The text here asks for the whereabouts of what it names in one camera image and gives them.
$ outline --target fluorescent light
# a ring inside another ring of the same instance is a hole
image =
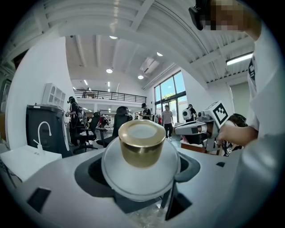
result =
[[[244,55],[240,55],[238,57],[235,57],[235,58],[227,60],[226,64],[229,66],[231,64],[234,64],[234,63],[246,60],[246,59],[250,59],[252,57],[252,55],[253,55],[253,52],[250,52],[250,53],[247,53],[247,54],[244,54]]]

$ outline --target railing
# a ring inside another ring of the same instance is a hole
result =
[[[115,92],[106,92],[99,90],[75,90],[75,96],[77,98],[95,98],[95,99],[108,99],[116,101],[126,101],[126,102],[138,102],[146,103],[147,98],[132,94],[121,94]]]

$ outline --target gold cup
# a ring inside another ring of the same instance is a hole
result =
[[[158,161],[165,139],[163,126],[150,120],[132,120],[124,123],[118,134],[123,157],[130,165],[147,168]]]

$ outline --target faucet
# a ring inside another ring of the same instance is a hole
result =
[[[46,121],[41,122],[40,125],[39,125],[39,127],[37,128],[37,136],[38,136],[38,138],[39,138],[39,142],[37,142],[36,140],[34,140],[34,141],[37,143],[37,148],[38,148],[39,150],[43,150],[43,147],[42,147],[42,145],[41,145],[41,139],[40,139],[40,127],[41,127],[41,125],[42,125],[43,123],[46,123],[46,124],[48,125],[48,127],[49,127],[49,135],[52,136],[52,133],[50,132],[49,123],[46,122]]]

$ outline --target ceiling vent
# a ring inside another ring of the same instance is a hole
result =
[[[157,66],[159,65],[159,62],[154,60],[153,58],[148,57],[142,64],[141,70],[144,73],[151,73]]]

